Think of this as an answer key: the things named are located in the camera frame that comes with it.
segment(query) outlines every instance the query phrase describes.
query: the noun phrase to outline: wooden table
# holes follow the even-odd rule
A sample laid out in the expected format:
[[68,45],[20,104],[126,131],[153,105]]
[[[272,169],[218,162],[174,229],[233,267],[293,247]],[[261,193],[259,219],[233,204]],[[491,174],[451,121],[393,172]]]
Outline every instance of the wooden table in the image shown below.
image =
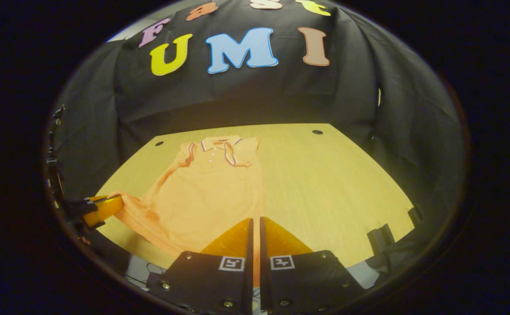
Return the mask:
[[[349,267],[373,255],[367,238],[372,229],[389,224],[395,241],[413,229],[407,214],[412,204],[405,193],[367,153],[330,124],[267,124],[157,136],[127,160],[97,195],[120,189],[141,197],[171,164],[179,145],[235,134],[260,138],[264,215],[313,251],[329,249]],[[160,267],[173,263],[173,257],[116,217],[105,223],[98,230],[127,251]]]

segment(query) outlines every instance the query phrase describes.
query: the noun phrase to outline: blue letter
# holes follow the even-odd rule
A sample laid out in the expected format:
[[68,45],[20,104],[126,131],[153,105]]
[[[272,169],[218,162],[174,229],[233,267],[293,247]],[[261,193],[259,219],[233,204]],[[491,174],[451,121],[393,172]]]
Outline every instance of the blue letter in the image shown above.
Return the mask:
[[218,34],[206,39],[212,48],[212,65],[209,74],[217,74],[228,70],[229,65],[223,61],[223,55],[239,68],[243,64],[247,52],[251,52],[247,65],[250,67],[270,67],[278,64],[278,59],[272,56],[269,40],[272,28],[253,28],[245,34],[241,44],[237,44],[228,34]]

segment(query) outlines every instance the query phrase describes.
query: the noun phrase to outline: wooden tabletop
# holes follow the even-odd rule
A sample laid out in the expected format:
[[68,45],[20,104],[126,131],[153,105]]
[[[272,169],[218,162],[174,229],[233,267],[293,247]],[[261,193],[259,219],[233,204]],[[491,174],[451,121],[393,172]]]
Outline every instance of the wooden tabletop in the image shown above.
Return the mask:
[[[405,193],[330,124],[265,124],[157,136],[131,156],[97,195],[122,190],[141,197],[171,164],[179,145],[235,134],[260,138],[264,215],[313,251],[328,249],[349,267],[373,255],[367,238],[372,229],[389,224],[395,241],[413,229],[407,214],[412,204]],[[105,223],[98,230],[127,251],[164,268],[175,260],[116,217]]]

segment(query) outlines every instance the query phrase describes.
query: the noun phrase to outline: orange polo shirt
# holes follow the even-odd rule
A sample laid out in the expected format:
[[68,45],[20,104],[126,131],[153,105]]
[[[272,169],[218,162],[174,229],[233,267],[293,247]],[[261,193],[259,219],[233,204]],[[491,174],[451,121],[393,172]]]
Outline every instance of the orange polo shirt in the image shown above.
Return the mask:
[[263,173],[259,138],[208,137],[183,143],[177,157],[141,198],[121,195],[115,216],[173,257],[200,252],[247,217],[253,227],[253,281],[259,285]]

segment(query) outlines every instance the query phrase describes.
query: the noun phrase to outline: shirt collar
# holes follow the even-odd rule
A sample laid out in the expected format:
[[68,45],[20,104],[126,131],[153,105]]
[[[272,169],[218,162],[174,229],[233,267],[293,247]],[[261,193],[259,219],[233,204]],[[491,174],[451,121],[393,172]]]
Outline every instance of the shirt collar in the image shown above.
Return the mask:
[[211,150],[215,147],[221,147],[223,144],[229,142],[230,145],[235,145],[241,138],[239,136],[223,136],[223,137],[206,137],[200,142],[203,151]]

